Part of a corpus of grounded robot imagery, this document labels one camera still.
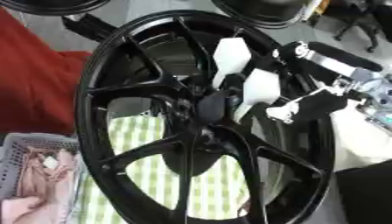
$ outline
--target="gray floor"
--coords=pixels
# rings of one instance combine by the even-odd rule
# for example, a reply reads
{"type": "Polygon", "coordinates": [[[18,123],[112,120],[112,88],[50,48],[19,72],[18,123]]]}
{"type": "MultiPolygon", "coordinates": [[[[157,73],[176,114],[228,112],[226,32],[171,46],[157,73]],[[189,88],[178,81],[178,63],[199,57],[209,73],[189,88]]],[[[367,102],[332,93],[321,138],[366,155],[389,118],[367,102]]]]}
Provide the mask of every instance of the gray floor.
{"type": "MultiPolygon", "coordinates": [[[[127,21],[147,15],[152,12],[176,10],[176,9],[193,9],[203,11],[218,10],[210,0],[115,0],[93,12],[112,25],[123,25],[127,21]]],[[[22,15],[12,12],[19,20],[26,23],[26,26],[39,35],[49,46],[55,50],[84,50],[92,52],[97,43],[84,39],[78,35],[66,31],[62,28],[58,17],[37,17],[31,15],[22,15]]],[[[359,29],[352,29],[343,41],[337,42],[333,39],[342,26],[342,23],[330,18],[323,18],[315,29],[307,24],[295,24],[292,27],[283,30],[264,30],[272,38],[280,43],[288,43],[295,40],[303,41],[320,41],[331,46],[337,46],[350,53],[377,61],[383,64],[387,70],[392,65],[392,45],[384,37],[380,38],[381,45],[375,53],[367,53],[365,48],[369,45],[368,38],[359,29]]],[[[319,210],[306,222],[307,224],[344,224],[345,219],[342,215],[339,203],[339,195],[336,185],[332,182],[331,191],[325,198],[325,202],[319,210]]]]}

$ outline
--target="checkered cloth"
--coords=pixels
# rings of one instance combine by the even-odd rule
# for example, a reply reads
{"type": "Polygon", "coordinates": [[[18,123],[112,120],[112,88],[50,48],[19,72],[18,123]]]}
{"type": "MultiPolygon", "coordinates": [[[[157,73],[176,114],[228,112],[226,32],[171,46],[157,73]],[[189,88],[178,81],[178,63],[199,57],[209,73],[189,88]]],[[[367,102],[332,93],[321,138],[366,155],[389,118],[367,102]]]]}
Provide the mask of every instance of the checkered cloth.
{"type": "MultiPolygon", "coordinates": [[[[117,118],[111,121],[108,130],[118,155],[160,139],[164,120],[142,115],[117,118]]],[[[161,155],[138,160],[130,164],[126,172],[157,203],[170,209],[176,206],[179,176],[169,170],[161,155]]],[[[82,181],[75,205],[79,210],[80,224],[126,223],[89,175],[82,181]]],[[[222,157],[208,171],[192,178],[188,216],[209,220],[233,219],[248,198],[241,167],[232,157],[222,157]]]]}

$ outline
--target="gray basket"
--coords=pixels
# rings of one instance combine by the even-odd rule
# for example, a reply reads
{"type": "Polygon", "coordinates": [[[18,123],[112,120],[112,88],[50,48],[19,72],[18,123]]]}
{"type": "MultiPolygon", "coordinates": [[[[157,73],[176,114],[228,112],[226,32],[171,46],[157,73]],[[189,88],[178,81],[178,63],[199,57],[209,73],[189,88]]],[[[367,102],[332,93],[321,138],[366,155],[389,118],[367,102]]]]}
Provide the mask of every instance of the gray basket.
{"type": "Polygon", "coordinates": [[[48,134],[9,134],[0,151],[0,200],[16,195],[18,179],[23,167],[23,155],[27,151],[27,146],[79,151],[78,141],[74,138],[48,134]]]}

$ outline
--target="wheel rim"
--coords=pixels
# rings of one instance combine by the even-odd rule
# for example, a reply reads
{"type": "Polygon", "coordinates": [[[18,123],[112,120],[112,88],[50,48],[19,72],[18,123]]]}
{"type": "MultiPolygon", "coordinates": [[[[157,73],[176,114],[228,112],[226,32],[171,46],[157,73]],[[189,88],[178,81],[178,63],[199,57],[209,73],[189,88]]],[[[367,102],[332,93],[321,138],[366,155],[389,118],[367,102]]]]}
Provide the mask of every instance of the wheel rim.
{"type": "MultiPolygon", "coordinates": [[[[294,12],[284,17],[274,17],[273,14],[265,14],[265,9],[269,6],[268,1],[260,3],[259,1],[248,0],[246,3],[238,0],[213,0],[213,3],[230,17],[239,18],[246,23],[266,29],[283,29],[290,25],[294,25],[304,15],[305,7],[298,2],[297,5],[292,5],[294,12]]],[[[282,7],[279,11],[274,11],[277,15],[284,11],[282,7]]]]}
{"type": "Polygon", "coordinates": [[[67,16],[97,9],[110,0],[27,1],[0,0],[0,4],[14,11],[35,15],[67,16]]]}
{"type": "MultiPolygon", "coordinates": [[[[295,133],[300,132],[304,136],[305,146],[301,147],[307,147],[304,150],[309,152],[305,160],[262,141],[250,134],[243,126],[231,122],[226,117],[218,117],[217,120],[209,121],[209,123],[204,121],[202,125],[200,124],[202,115],[197,112],[191,112],[188,115],[189,119],[176,117],[174,115],[176,109],[174,108],[178,106],[180,101],[185,102],[186,105],[193,105],[191,106],[192,111],[196,111],[197,107],[201,107],[202,102],[211,100],[218,95],[216,96],[218,100],[215,102],[220,103],[221,97],[220,93],[207,94],[213,95],[213,97],[200,97],[184,83],[173,79],[156,60],[148,56],[145,50],[148,44],[146,39],[149,39],[150,42],[155,41],[156,44],[160,37],[157,34],[167,32],[165,29],[173,32],[174,26],[177,29],[175,32],[186,40],[193,50],[195,58],[199,59],[197,62],[199,62],[200,70],[204,74],[203,77],[214,75],[214,63],[210,52],[203,47],[204,43],[200,43],[193,36],[195,30],[219,34],[221,38],[234,35],[243,37],[253,52],[259,54],[256,55],[258,57],[262,57],[265,53],[278,47],[274,40],[241,21],[194,10],[167,11],[149,15],[126,24],[118,30],[100,45],[87,63],[76,98],[76,124],[81,151],[98,186],[108,196],[119,214],[126,221],[132,223],[206,223],[207,221],[210,223],[244,223],[244,221],[249,221],[252,224],[297,223],[305,219],[314,211],[326,194],[328,181],[331,177],[334,154],[330,121],[328,119],[318,120],[300,127],[285,128],[284,134],[280,133],[284,135],[284,143],[289,146],[298,142],[298,135],[295,133]],[[157,41],[151,40],[151,34],[158,37],[157,41]],[[98,85],[102,74],[104,74],[103,64],[108,63],[109,55],[119,48],[128,53],[131,50],[132,57],[136,53],[148,67],[150,73],[156,75],[154,81],[130,86],[103,87],[98,85]],[[141,149],[130,150],[120,156],[115,156],[107,134],[108,127],[105,124],[108,113],[107,106],[112,100],[124,96],[152,97],[169,105],[170,107],[167,109],[173,109],[173,113],[168,114],[171,115],[171,132],[174,132],[174,135],[166,135],[163,140],[158,141],[158,146],[157,143],[147,144],[141,149]],[[186,216],[187,193],[190,188],[189,183],[193,168],[191,166],[194,152],[192,143],[195,142],[196,137],[200,137],[200,133],[205,127],[208,127],[224,144],[234,146],[223,148],[225,154],[237,159],[248,184],[251,194],[251,208],[248,215],[244,217],[232,220],[201,220],[186,216]],[[131,162],[143,156],[158,154],[171,144],[179,144],[188,149],[181,153],[183,171],[180,181],[182,184],[180,185],[178,205],[173,211],[143,195],[130,179],[118,175],[131,162]],[[257,174],[256,160],[258,156],[290,167],[297,177],[296,181],[291,181],[283,192],[267,206],[263,205],[260,193],[261,183],[259,174],[257,174]],[[129,199],[137,201],[137,205],[131,203],[129,199]]],[[[201,78],[197,81],[203,83],[205,80],[201,78]]],[[[289,87],[286,92],[291,96],[314,88],[308,77],[304,77],[304,79],[293,78],[292,82],[297,83],[297,89],[289,87]]]]}

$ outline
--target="red fabric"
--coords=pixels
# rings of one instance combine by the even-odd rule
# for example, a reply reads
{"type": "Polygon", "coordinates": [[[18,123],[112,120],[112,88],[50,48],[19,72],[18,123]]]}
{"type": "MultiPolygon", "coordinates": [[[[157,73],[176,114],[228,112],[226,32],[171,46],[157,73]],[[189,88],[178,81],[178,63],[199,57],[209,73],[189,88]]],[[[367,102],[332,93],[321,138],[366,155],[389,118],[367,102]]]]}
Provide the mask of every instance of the red fabric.
{"type": "Polygon", "coordinates": [[[86,52],[55,52],[0,7],[0,132],[74,132],[86,52]]]}

